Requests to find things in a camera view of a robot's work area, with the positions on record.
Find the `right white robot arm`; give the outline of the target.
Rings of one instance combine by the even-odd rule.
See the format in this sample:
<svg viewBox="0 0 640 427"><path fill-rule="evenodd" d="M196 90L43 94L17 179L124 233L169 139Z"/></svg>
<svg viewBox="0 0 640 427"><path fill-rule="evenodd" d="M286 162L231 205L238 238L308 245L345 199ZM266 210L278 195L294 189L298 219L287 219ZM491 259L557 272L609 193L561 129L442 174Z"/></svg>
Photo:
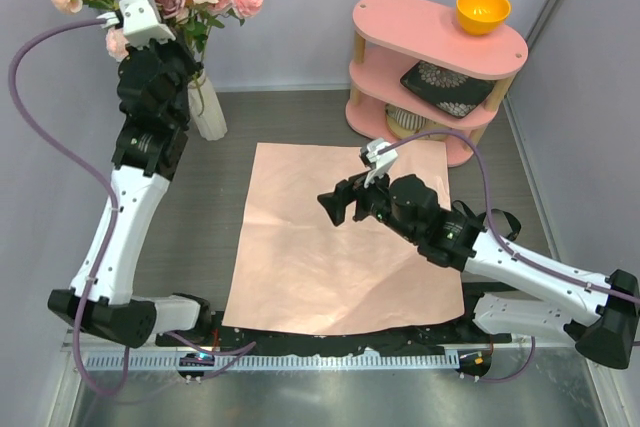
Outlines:
<svg viewBox="0 0 640 427"><path fill-rule="evenodd" d="M437 193L415 175L372 182L358 174L318 195L339 226L348 205L414 245L430 263L494 279L530 295L520 304L484 295L451 318L457 338L513 333L570 342L605 367L629 367L639 324L639 282L623 270L609 275L567 266L488 232L482 221L440 206Z"/></svg>

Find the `black ribbon with gold lettering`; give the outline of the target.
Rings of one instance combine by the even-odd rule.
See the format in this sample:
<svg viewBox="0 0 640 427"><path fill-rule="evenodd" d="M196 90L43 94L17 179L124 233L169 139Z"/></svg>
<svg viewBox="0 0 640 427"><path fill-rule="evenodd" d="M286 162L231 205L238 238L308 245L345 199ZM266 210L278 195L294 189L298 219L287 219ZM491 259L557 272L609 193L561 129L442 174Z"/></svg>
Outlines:
<svg viewBox="0 0 640 427"><path fill-rule="evenodd" d="M475 213L466 203L461 200L455 200L452 203L452 210L463 214L467 218L475 219L483 224L488 224L487 212ZM502 235L508 241L515 241L522 230L522 224L519 219L508 211L498 208L491 210L491 217L497 222L499 227L507 227L508 231L502 232Z"/></svg>

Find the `pink wrapping paper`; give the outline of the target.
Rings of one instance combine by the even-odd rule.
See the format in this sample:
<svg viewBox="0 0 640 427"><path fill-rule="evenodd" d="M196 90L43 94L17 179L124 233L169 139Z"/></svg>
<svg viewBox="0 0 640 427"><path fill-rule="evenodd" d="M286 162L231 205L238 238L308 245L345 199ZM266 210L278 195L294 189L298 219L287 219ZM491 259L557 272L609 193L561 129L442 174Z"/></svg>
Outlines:
<svg viewBox="0 0 640 427"><path fill-rule="evenodd" d="M363 169L355 147L257 146L225 326L354 335L463 314L458 271L374 219L332 224L318 196Z"/></svg>

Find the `light pink peony stem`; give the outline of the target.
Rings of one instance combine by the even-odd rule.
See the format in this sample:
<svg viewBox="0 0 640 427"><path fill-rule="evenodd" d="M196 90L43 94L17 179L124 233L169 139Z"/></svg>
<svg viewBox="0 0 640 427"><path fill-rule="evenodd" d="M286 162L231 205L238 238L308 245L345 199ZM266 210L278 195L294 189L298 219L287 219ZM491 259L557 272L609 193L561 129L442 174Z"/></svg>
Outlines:
<svg viewBox="0 0 640 427"><path fill-rule="evenodd" d="M105 42L108 54L117 62L122 62L129 55L127 50L129 42L122 29L115 27L109 28L106 33Z"/></svg>

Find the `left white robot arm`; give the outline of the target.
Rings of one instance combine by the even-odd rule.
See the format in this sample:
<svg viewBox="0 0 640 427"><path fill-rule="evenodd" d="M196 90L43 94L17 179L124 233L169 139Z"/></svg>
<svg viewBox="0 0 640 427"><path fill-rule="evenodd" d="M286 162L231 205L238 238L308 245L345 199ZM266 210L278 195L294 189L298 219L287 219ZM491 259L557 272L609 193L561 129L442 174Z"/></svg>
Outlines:
<svg viewBox="0 0 640 427"><path fill-rule="evenodd" d="M130 348L173 331L193 346L212 336L208 301L133 294L151 220L188 141L188 84L200 69L183 40L131 47L120 63L117 95L125 120L112 156L111 191L84 264L69 288L52 291L47 303L83 333Z"/></svg>

